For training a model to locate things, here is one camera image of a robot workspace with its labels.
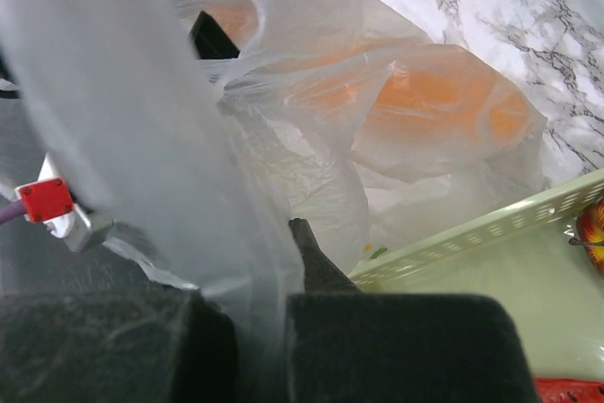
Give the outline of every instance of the cable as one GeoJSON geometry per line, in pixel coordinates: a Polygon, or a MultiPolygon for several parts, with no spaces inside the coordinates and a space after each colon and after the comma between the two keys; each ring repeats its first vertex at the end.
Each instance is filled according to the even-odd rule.
{"type": "Polygon", "coordinates": [[[22,200],[12,202],[9,205],[0,208],[0,226],[25,214],[25,205],[22,200]]]}

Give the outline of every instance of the countertop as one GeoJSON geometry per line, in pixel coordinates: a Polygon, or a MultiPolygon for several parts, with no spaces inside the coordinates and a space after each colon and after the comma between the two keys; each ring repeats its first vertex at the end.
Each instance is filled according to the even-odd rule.
{"type": "Polygon", "coordinates": [[[549,185],[604,167],[604,0],[382,1],[472,51],[547,117],[549,185]]]}

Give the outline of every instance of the plastic basket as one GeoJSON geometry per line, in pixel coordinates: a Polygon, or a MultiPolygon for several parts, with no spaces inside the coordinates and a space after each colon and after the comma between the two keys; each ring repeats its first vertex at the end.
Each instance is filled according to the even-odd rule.
{"type": "Polygon", "coordinates": [[[600,170],[370,260],[350,277],[366,292],[489,295],[512,316],[536,376],[602,380],[604,279],[568,234],[603,194],[600,170]]]}

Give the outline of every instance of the red object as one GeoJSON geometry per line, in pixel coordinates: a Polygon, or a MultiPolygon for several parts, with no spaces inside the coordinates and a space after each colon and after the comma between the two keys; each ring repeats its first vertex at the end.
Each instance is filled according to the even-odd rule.
{"type": "Polygon", "coordinates": [[[543,403],[604,403],[604,383],[579,379],[535,379],[543,403]]]}
{"type": "Polygon", "coordinates": [[[49,221],[74,210],[74,200],[62,178],[46,179],[18,189],[29,220],[35,224],[49,221]]]}

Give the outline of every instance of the plastic bag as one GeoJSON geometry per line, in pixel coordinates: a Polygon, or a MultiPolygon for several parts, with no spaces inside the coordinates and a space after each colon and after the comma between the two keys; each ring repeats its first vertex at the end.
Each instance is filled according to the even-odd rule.
{"type": "Polygon", "coordinates": [[[344,271],[367,243],[399,247],[542,189],[545,119],[488,65],[378,0],[176,6],[211,14],[240,47],[202,70],[261,177],[344,271]]]}
{"type": "Polygon", "coordinates": [[[0,0],[0,11],[23,102],[78,197],[141,228],[168,271],[219,304],[238,329],[243,389],[270,401],[303,267],[170,0],[0,0]]]}

